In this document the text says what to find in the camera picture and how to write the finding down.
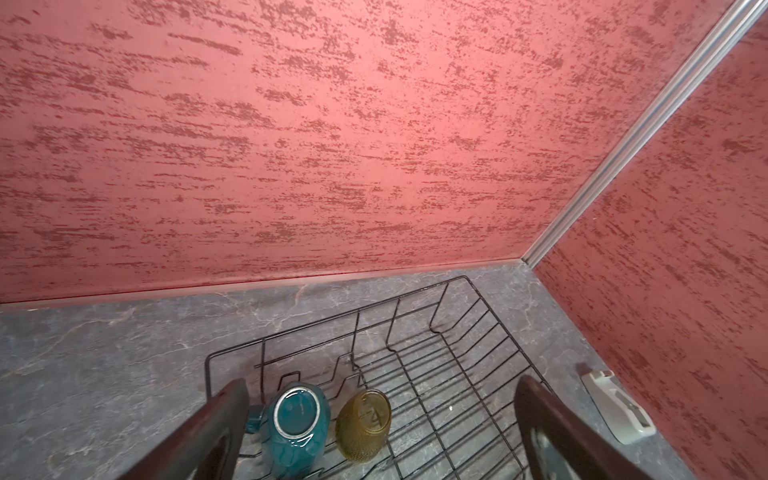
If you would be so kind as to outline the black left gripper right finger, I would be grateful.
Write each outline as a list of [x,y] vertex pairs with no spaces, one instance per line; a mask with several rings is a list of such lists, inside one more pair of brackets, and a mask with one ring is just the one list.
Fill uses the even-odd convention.
[[531,376],[518,381],[514,410],[533,479],[647,479]]

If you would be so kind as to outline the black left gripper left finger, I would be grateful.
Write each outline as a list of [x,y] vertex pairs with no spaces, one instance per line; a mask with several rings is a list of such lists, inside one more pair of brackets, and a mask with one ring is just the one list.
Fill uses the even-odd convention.
[[245,435],[250,397],[243,379],[230,381],[123,479],[231,479]]

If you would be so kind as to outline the teal green cup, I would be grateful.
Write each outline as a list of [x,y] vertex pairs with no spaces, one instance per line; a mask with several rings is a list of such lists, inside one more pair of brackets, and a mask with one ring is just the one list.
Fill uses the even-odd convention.
[[323,456],[330,423],[330,403],[322,390],[293,382],[268,404],[249,407],[246,432],[259,436],[272,477],[300,479]]

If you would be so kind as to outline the olive glass cup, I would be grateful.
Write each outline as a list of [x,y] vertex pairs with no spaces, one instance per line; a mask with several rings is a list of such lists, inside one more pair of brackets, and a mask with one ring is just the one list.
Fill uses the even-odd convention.
[[342,407],[335,427],[338,450],[349,461],[366,463],[385,446],[392,424],[387,396],[376,389],[356,393]]

